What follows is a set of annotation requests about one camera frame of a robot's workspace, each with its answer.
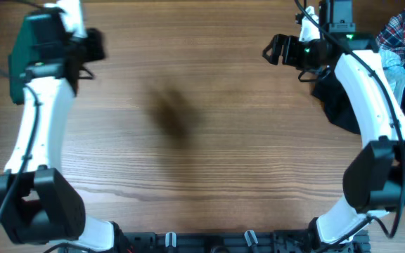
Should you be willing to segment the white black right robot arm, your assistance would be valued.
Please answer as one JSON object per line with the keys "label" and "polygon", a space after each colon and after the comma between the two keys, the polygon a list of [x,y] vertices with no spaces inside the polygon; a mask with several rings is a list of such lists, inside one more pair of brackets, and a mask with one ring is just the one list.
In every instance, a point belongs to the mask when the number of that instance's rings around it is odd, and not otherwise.
{"label": "white black right robot arm", "polygon": [[405,209],[405,116],[375,42],[357,33],[310,41],[277,34],[262,56],[301,72],[324,67],[345,91],[361,135],[361,151],[342,178],[342,197],[309,225],[310,248],[325,252],[347,244],[373,222],[393,238]]}

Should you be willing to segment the green cloth garment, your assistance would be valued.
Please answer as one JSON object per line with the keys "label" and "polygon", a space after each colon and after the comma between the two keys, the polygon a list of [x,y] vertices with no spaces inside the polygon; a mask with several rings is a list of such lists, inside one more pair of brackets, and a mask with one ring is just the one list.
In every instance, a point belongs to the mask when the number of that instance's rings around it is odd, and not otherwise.
{"label": "green cloth garment", "polygon": [[33,11],[24,17],[13,49],[8,56],[9,93],[12,102],[16,105],[22,105],[25,100],[24,81],[21,74],[25,73],[30,63],[37,62],[40,59],[36,50],[38,39],[32,24],[33,17],[37,14],[37,11]]}

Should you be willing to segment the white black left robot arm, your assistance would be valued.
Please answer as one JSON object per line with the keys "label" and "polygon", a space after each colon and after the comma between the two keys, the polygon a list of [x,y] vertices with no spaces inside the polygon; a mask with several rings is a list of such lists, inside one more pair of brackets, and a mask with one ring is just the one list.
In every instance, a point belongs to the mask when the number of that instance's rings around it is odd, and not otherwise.
{"label": "white black left robot arm", "polygon": [[0,227],[16,245],[113,252],[117,228],[86,214],[84,201],[61,172],[68,113],[88,62],[105,58],[103,35],[94,28],[36,36],[34,59],[14,78],[24,110],[12,155],[0,175]]}

